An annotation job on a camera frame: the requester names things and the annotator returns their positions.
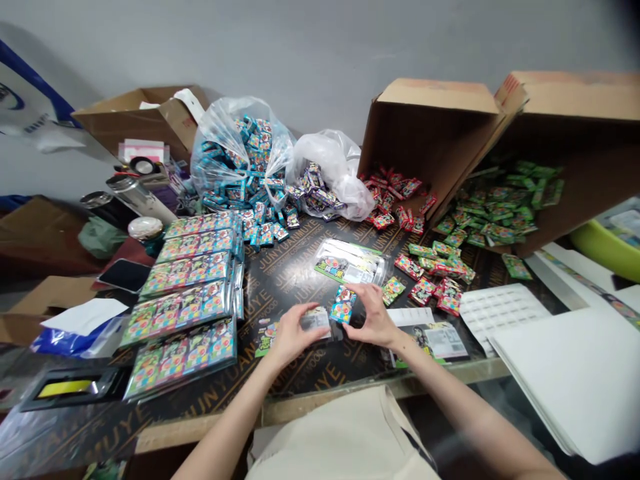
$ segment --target green plastic container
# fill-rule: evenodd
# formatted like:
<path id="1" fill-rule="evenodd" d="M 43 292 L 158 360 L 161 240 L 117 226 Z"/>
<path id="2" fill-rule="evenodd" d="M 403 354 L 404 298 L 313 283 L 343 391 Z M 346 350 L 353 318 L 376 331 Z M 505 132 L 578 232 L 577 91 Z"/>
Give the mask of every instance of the green plastic container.
<path id="1" fill-rule="evenodd" d="M 628 280 L 640 283 L 640 250 L 591 220 L 571 232 L 571 241 L 591 260 Z"/>

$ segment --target finger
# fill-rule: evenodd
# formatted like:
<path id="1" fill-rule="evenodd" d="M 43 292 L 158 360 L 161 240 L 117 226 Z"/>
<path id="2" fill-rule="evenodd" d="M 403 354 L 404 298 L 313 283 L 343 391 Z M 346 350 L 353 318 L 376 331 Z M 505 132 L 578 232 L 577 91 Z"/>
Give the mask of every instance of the finger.
<path id="1" fill-rule="evenodd" d="M 289 313 L 292 314 L 295 318 L 299 319 L 308 310 L 314 309 L 318 305 L 320 305 L 318 302 L 298 303 L 297 305 L 294 305 L 289 309 Z"/>
<path id="2" fill-rule="evenodd" d="M 324 337 L 326 334 L 328 334 L 331 331 L 330 327 L 320 327 L 320 328 L 316 328 L 313 330 L 309 330 L 305 332 L 305 342 L 307 344 L 307 346 L 309 346 L 310 344 L 312 344 L 315 341 L 320 340 L 322 337 Z"/>
<path id="3" fill-rule="evenodd" d="M 343 323 L 342 326 L 345 329 L 345 332 L 347 332 L 347 336 L 350 340 L 358 340 L 362 342 L 365 341 L 363 338 L 362 329 L 353 328 L 348 323 Z"/>
<path id="4" fill-rule="evenodd" d="M 373 290 L 375 290 L 376 294 L 382 295 L 382 288 L 380 288 L 379 285 L 376 285 L 375 283 L 372 283 L 371 287 L 373 288 Z"/>
<path id="5" fill-rule="evenodd" d="M 365 304 L 365 309 L 372 307 L 375 301 L 375 291 L 372 286 L 370 283 L 348 283 L 345 285 L 346 288 L 360 297 L 362 303 Z"/>

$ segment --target open cardboard box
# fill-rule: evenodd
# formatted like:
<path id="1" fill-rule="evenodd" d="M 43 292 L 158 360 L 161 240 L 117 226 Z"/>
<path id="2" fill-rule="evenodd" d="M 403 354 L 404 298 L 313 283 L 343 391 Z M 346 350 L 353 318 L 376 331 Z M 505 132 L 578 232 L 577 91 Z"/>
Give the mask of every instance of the open cardboard box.
<path id="1" fill-rule="evenodd" d="M 470 173 L 506 155 L 562 167 L 565 180 L 560 203 L 537 213 L 539 230 L 513 245 L 521 257 L 640 192 L 640 75 L 512 72 L 495 99 L 505 116 L 436 206 L 431 227 Z"/>
<path id="2" fill-rule="evenodd" d="M 209 107 L 200 87 L 182 85 L 132 90 L 75 111 L 71 116 L 114 157 L 118 156 L 118 144 L 127 138 L 154 140 L 167 144 L 172 158 L 188 165 L 198 125 L 184 103 L 172 98 L 175 92 L 185 88 L 191 90 L 202 108 Z M 160 106 L 140 110 L 143 101 Z"/>
<path id="3" fill-rule="evenodd" d="M 438 198 L 429 219 L 502 119 L 483 84 L 397 79 L 371 104 L 358 175 L 384 165 L 418 178 Z M 416 215 L 424 201 L 415 196 L 397 205 Z"/>
<path id="4" fill-rule="evenodd" d="M 40 322 L 95 297 L 95 278 L 47 277 L 6 313 L 0 313 L 0 343 L 28 347 L 42 332 Z"/>

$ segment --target hand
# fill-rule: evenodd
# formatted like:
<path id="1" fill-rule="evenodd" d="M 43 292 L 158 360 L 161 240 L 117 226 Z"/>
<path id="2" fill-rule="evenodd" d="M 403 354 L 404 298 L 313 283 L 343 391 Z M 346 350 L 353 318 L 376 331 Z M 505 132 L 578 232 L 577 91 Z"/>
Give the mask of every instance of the hand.
<path id="1" fill-rule="evenodd" d="M 360 297 L 367 312 L 365 324 L 360 329 L 343 323 L 349 338 L 394 350 L 401 342 L 403 332 L 391 320 L 382 302 L 382 288 L 372 283 L 350 283 L 345 287 Z"/>
<path id="2" fill-rule="evenodd" d="M 319 304 L 302 303 L 292 306 L 288 312 L 280 317 L 280 324 L 275 333 L 275 342 L 266 358 L 274 362 L 279 369 L 283 369 L 295 360 L 305 348 L 320 340 L 331 329 L 329 327 L 304 331 L 300 326 L 300 318 Z"/>

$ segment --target cardboard box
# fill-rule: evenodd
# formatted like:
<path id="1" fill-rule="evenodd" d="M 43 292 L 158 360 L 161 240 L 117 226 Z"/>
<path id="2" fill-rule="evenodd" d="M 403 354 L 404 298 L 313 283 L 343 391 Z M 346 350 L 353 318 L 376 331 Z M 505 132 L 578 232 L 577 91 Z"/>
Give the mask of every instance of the cardboard box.
<path id="1" fill-rule="evenodd" d="M 640 75 L 515 71 L 495 99 L 504 112 L 500 124 L 438 206 L 430 226 L 468 174 L 507 154 L 512 161 L 563 167 L 559 178 L 565 180 L 560 204 L 539 211 L 539 230 L 513 246 L 521 257 L 640 192 Z"/>
<path id="2" fill-rule="evenodd" d="M 502 117 L 480 83 L 396 79 L 371 104 L 358 174 L 378 163 L 422 180 L 438 196 L 429 219 Z M 424 197 L 399 203 L 422 204 Z"/>
<path id="3" fill-rule="evenodd" d="M 103 100 L 71 114 L 114 156 L 125 139 L 155 140 L 169 146 L 174 160 L 189 164 L 193 138 L 198 125 L 184 103 L 172 98 L 188 88 L 202 108 L 209 107 L 207 96 L 197 85 L 153 87 L 132 90 L 119 97 Z M 140 102 L 159 103 L 153 109 L 140 110 Z"/>
<path id="4" fill-rule="evenodd" d="M 48 277 L 6 313 L 0 313 L 0 343 L 28 347 L 42 332 L 44 320 L 95 297 L 95 279 Z"/>
<path id="5" fill-rule="evenodd" d="M 98 273 L 106 262 L 78 241 L 80 214 L 36 196 L 0 219 L 0 267 L 5 277 Z"/>

